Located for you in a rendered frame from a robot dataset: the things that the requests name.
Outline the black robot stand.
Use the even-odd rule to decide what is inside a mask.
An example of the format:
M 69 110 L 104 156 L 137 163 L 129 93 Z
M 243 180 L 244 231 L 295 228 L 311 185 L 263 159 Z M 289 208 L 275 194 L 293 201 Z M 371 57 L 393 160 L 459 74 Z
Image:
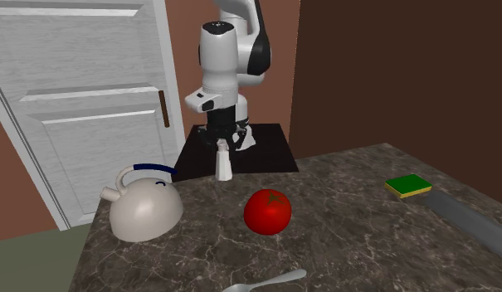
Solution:
M 175 164 L 174 183 L 188 179 L 214 176 L 215 148 L 208 147 L 200 138 L 195 124 Z M 293 173 L 298 172 L 294 157 L 279 124 L 251 124 L 254 146 L 230 153 L 233 173 Z

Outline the red tomato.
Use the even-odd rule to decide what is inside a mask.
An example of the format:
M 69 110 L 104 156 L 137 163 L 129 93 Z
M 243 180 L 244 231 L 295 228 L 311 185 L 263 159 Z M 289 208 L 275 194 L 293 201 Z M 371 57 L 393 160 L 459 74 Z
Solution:
M 246 226 L 257 234 L 272 236 L 290 223 L 292 207 L 288 197 L 274 189 L 261 189 L 247 201 L 243 218 Z

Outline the white panelled door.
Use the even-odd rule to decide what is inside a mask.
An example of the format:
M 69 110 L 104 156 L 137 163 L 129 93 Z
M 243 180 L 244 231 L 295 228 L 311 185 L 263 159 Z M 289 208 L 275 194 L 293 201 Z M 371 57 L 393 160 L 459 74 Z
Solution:
M 57 226 L 185 143 L 165 0 L 0 0 L 0 121 Z

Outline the silver spoon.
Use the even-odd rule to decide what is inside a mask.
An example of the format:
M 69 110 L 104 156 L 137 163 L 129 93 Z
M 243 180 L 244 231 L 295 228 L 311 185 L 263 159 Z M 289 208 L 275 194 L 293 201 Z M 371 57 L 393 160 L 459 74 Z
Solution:
M 264 285 L 272 285 L 285 283 L 292 280 L 298 280 L 307 275 L 307 271 L 304 269 L 292 270 L 290 272 L 284 273 L 283 275 L 278 275 L 274 278 L 270 278 L 268 280 L 264 280 L 255 284 L 234 284 L 227 288 L 225 288 L 222 292 L 250 292 L 251 290 L 261 287 Z

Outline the green and yellow sponge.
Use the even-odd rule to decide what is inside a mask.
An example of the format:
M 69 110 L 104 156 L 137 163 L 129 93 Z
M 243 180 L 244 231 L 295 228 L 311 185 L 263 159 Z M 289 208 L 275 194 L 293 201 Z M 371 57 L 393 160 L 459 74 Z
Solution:
M 389 179 L 384 183 L 384 187 L 398 198 L 410 197 L 432 189 L 428 181 L 416 174 Z

